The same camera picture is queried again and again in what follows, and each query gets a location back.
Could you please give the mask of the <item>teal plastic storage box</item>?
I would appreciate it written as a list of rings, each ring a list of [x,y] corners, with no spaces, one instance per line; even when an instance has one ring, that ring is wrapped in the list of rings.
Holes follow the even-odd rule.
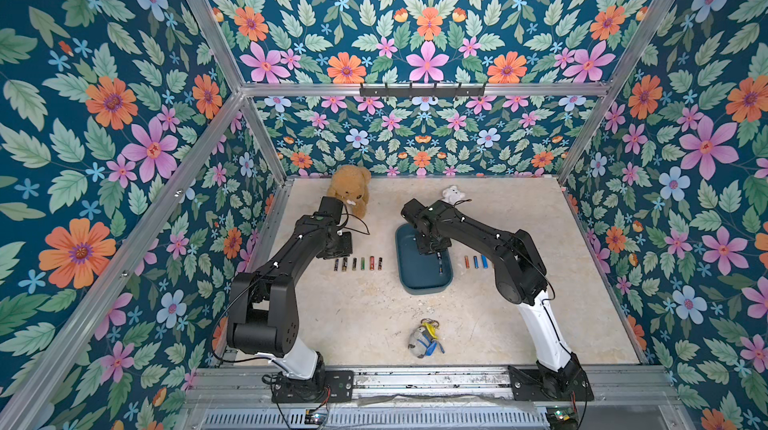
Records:
[[[408,224],[395,232],[397,268],[401,285],[412,295],[427,295],[445,290],[453,281],[450,254],[421,254],[417,232]]]

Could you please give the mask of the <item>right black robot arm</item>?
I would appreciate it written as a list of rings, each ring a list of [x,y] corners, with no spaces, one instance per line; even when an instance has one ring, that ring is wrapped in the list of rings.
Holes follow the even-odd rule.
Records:
[[[412,199],[401,216],[416,230],[422,255],[440,253],[457,241],[487,257],[498,293],[517,306],[534,343],[541,387],[553,395],[576,384],[583,369],[559,328],[551,308],[555,292],[528,232],[494,228],[442,200],[424,205]]]

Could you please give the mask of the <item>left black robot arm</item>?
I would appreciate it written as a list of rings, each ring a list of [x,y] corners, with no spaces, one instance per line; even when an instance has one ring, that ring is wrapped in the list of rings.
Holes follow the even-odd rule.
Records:
[[[253,273],[235,277],[227,307],[227,344],[256,360],[275,365],[288,379],[317,380],[321,354],[299,337],[296,284],[315,259],[352,253],[344,229],[345,205],[325,196],[318,209],[296,221],[289,239]]]

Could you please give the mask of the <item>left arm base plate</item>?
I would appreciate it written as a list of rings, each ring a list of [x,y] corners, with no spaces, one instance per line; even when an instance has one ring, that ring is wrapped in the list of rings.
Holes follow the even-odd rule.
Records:
[[[270,387],[273,403],[344,403],[352,400],[355,373],[349,370],[323,370],[309,380],[275,374]]]

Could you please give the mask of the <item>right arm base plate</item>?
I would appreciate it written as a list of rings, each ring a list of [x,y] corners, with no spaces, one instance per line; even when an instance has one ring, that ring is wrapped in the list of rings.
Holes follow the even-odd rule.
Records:
[[[554,371],[539,363],[535,368],[507,367],[513,396],[518,401],[594,400],[587,373],[579,363],[569,362]]]

